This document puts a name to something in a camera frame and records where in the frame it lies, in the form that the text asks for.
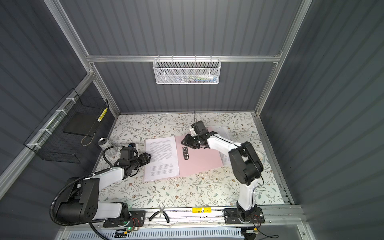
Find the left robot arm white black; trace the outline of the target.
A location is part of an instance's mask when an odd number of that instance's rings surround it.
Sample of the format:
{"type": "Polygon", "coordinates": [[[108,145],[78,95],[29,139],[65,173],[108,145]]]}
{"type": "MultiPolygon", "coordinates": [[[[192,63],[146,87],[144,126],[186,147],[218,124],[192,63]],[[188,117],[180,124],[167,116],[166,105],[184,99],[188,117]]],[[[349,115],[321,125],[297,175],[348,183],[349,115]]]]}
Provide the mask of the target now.
{"type": "Polygon", "coordinates": [[[103,150],[108,168],[83,177],[67,180],[65,186],[54,197],[49,214],[59,226],[93,224],[98,221],[114,221],[115,226],[125,227],[133,223],[128,205],[119,202],[99,200],[99,192],[117,182],[135,176],[140,167],[151,162],[151,154],[139,154],[136,145],[117,146],[120,158],[114,163],[108,160],[103,150]]]}

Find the pink folder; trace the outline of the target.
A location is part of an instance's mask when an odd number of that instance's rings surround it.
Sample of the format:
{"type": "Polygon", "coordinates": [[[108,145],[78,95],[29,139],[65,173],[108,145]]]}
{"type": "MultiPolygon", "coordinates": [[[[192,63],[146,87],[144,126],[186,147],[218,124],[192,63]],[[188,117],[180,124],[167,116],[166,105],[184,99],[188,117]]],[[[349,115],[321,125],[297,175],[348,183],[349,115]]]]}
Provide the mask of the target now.
{"type": "Polygon", "coordinates": [[[184,139],[183,136],[175,137],[175,139],[179,161],[178,177],[188,177],[193,174],[214,170],[223,166],[218,151],[212,149],[194,150],[181,144],[181,141],[184,139]]]}

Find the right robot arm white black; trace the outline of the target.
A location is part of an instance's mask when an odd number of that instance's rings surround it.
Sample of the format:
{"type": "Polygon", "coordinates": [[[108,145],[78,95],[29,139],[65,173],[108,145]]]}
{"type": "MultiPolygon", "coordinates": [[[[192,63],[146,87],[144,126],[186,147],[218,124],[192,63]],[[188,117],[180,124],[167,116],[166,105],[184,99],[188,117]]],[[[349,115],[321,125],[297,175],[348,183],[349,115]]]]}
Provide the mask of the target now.
{"type": "Polygon", "coordinates": [[[181,144],[191,149],[213,149],[230,159],[236,180],[241,184],[237,201],[237,217],[243,223],[252,220],[256,213],[257,204],[254,202],[254,192],[258,180],[262,179],[264,166],[250,142],[237,143],[226,139],[217,132],[209,131],[202,121],[191,125],[190,133],[181,144]]]}

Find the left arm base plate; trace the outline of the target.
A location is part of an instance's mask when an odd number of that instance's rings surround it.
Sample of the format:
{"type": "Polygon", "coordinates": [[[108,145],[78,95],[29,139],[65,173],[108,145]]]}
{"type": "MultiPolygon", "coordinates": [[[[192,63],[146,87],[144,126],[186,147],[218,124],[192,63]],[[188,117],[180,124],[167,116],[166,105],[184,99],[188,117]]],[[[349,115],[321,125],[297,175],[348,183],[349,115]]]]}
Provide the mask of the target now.
{"type": "Polygon", "coordinates": [[[104,228],[138,228],[144,225],[145,211],[123,211],[117,218],[104,221],[104,228]]]}

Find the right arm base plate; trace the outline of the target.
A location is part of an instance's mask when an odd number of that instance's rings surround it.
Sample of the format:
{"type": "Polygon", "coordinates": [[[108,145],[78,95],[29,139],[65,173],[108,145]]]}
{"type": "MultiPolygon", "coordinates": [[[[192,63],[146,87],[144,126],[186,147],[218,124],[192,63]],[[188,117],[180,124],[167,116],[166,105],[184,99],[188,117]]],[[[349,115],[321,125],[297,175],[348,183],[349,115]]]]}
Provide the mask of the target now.
{"type": "Polygon", "coordinates": [[[241,208],[225,208],[222,210],[226,225],[235,224],[255,224],[260,225],[265,223],[264,214],[261,208],[252,208],[248,211],[243,211],[241,208]]]}

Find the printed paper sheet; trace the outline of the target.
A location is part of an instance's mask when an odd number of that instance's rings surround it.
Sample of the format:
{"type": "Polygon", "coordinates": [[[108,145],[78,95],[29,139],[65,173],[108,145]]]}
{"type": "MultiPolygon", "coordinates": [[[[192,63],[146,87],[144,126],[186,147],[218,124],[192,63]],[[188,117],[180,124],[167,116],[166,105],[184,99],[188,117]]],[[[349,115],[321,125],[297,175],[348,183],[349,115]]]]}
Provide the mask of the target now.
{"type": "Polygon", "coordinates": [[[176,139],[148,139],[146,153],[151,155],[150,163],[145,165],[144,182],[158,181],[179,176],[179,161],[176,139]]]}

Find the printed paper sheets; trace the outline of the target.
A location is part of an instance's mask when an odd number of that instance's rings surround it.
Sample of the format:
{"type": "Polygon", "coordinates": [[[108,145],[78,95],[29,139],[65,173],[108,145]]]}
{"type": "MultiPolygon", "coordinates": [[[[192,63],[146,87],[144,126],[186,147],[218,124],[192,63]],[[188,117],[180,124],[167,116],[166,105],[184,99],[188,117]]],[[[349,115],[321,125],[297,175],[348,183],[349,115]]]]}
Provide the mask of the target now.
{"type": "MultiPolygon", "coordinates": [[[[225,128],[225,127],[213,126],[213,127],[210,127],[210,130],[213,131],[213,132],[216,132],[222,138],[225,138],[227,140],[231,140],[231,138],[229,136],[228,129],[225,128]]],[[[225,149],[223,144],[221,144],[219,146],[219,148],[218,148],[218,151],[220,152],[220,156],[221,156],[221,159],[222,159],[223,166],[229,166],[231,163],[230,163],[230,158],[229,158],[229,155],[228,155],[228,150],[225,149]]]]}

